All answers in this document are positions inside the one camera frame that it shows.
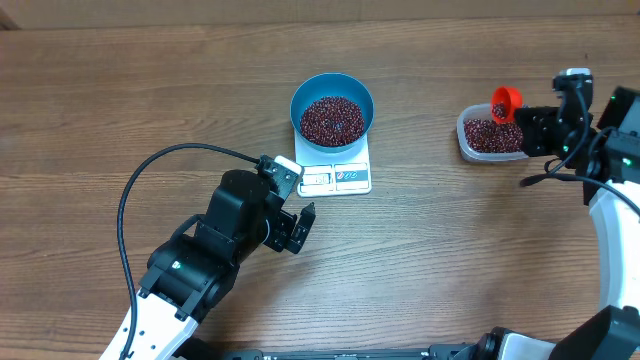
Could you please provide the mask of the red scoop with blue handle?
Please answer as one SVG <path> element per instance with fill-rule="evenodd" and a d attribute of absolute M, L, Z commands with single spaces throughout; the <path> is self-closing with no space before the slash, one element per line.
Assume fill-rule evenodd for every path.
<path fill-rule="evenodd" d="M 515 87 L 498 87 L 491 97 L 490 113 L 498 124 L 513 123 L 515 111 L 523 106 L 523 97 Z"/>

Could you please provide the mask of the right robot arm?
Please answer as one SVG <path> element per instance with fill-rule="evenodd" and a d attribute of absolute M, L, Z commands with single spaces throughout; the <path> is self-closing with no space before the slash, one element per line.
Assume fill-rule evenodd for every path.
<path fill-rule="evenodd" d="M 557 343 L 495 328 L 460 359 L 629 359 L 639 350 L 639 93 L 616 88 L 593 125 L 588 81 L 571 76 L 553 88 L 560 106 L 518 109 L 515 121 L 525 154 L 559 163 L 520 184 L 582 183 L 600 252 L 600 309 Z"/>

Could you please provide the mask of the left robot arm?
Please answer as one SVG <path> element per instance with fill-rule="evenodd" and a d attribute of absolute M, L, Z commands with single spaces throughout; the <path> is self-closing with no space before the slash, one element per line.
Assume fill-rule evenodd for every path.
<path fill-rule="evenodd" d="M 315 220 L 282 206 L 303 169 L 274 161 L 223 174 L 208 209 L 157 248 L 105 359 L 168 359 L 232 289 L 241 263 L 259 246 L 297 254 Z"/>

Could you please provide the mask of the white digital kitchen scale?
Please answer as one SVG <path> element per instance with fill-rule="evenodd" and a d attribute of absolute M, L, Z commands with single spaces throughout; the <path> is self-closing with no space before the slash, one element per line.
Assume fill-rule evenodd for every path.
<path fill-rule="evenodd" d="M 368 136 L 350 147 L 336 152 L 335 148 L 316 147 L 298 133 L 294 134 L 296 162 L 303 167 L 297 185 L 300 197 L 363 195 L 372 190 Z"/>

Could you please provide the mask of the red beans in bowl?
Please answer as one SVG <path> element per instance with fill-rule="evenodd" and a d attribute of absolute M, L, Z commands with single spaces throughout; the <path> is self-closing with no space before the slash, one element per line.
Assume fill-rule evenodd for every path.
<path fill-rule="evenodd" d="M 361 108 L 345 97 L 322 97 L 314 101 L 300 118 L 301 135 L 323 147 L 349 145 L 364 131 L 365 119 Z"/>

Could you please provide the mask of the blue plastic bowl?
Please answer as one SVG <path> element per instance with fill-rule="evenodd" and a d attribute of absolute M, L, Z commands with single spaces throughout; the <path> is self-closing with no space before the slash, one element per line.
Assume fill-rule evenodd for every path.
<path fill-rule="evenodd" d="M 376 110 L 374 98 L 371 92 L 355 77 L 335 72 L 312 76 L 304 81 L 294 92 L 290 102 L 289 114 L 295 133 L 301 135 L 300 118 L 303 112 L 314 101 L 327 96 L 345 97 L 355 102 L 361 108 L 365 119 L 365 131 L 359 139 L 364 135 L 367 135 L 373 126 Z M 316 147 L 325 148 L 326 151 L 328 151 L 329 148 L 335 148 L 336 152 L 340 152 L 343 149 L 350 147 L 353 143 L 341 147 L 323 147 L 314 143 L 312 144 Z"/>

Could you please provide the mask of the red adzuki beans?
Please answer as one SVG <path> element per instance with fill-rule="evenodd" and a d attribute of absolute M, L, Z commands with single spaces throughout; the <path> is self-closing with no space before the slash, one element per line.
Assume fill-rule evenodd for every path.
<path fill-rule="evenodd" d="M 514 122 L 498 123 L 489 103 L 466 108 L 457 122 L 460 150 L 473 160 L 498 162 L 526 158 L 522 130 Z"/>

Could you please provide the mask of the clear plastic container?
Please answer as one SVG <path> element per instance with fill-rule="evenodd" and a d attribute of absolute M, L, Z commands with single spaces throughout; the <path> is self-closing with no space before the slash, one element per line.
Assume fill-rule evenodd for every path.
<path fill-rule="evenodd" d="M 524 152 L 481 153 L 470 147 L 464 131 L 465 121 L 471 119 L 489 119 L 490 117 L 491 106 L 489 103 L 469 106 L 459 115 L 456 122 L 456 134 L 462 158 L 472 163 L 504 163 L 528 159 L 528 156 Z"/>

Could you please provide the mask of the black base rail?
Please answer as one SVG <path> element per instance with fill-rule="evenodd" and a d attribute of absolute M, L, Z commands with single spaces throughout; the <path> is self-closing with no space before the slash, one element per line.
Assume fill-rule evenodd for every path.
<path fill-rule="evenodd" d="M 486 360 L 496 359 L 496 341 L 435 344 L 426 349 L 374 349 L 268 352 L 258 349 L 223 351 L 200 339 L 188 340 L 172 355 L 186 360 Z"/>

